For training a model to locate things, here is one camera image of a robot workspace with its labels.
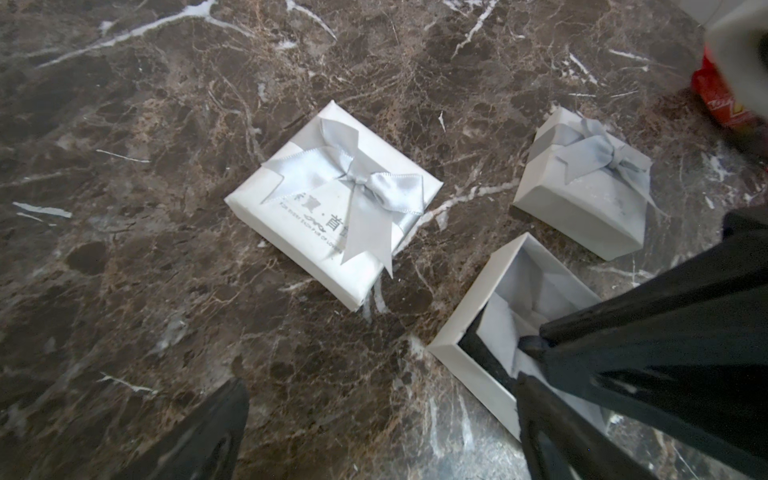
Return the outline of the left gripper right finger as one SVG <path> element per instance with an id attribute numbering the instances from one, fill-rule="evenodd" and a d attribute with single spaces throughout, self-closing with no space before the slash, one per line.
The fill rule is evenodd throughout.
<path id="1" fill-rule="evenodd" d="M 538 378 L 521 373 L 513 389 L 520 442 L 533 479 L 652 479 Z"/>

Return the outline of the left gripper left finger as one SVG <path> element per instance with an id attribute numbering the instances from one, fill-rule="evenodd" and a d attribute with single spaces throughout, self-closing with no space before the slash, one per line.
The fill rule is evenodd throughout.
<path id="1" fill-rule="evenodd" d="M 116 479 L 233 477 L 249 412 L 247 388 L 231 378 Z"/>

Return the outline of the white lift-off box base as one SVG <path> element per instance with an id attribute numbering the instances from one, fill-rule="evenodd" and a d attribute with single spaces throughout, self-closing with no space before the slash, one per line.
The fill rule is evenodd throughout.
<path id="1" fill-rule="evenodd" d="M 512 384 L 541 367 L 522 352 L 524 336 L 545 323 L 600 303 L 600 298 L 533 235 L 494 252 L 429 351 L 515 437 L 520 437 Z"/>

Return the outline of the white lift-off box lid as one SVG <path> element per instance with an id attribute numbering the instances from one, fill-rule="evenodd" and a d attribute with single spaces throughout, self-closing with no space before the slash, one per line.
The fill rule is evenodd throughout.
<path id="1" fill-rule="evenodd" d="M 652 160 L 558 107 L 539 127 L 513 205 L 606 261 L 644 247 Z"/>

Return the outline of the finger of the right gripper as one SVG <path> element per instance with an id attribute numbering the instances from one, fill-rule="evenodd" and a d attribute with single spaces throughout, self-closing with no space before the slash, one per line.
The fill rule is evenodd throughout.
<path id="1" fill-rule="evenodd" d="M 553 345 L 525 336 L 539 379 L 639 420 L 756 479 L 767 475 L 767 324 L 656 317 Z"/>
<path id="2" fill-rule="evenodd" d="M 545 324 L 539 336 L 556 345 L 766 283 L 767 208 L 732 210 L 719 244 L 618 297 Z"/>

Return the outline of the white gift box grey bow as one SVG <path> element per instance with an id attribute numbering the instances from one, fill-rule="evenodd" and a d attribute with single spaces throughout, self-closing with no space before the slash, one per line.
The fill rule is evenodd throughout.
<path id="1" fill-rule="evenodd" d="M 329 102 L 225 202 L 355 311 L 441 187 Z"/>

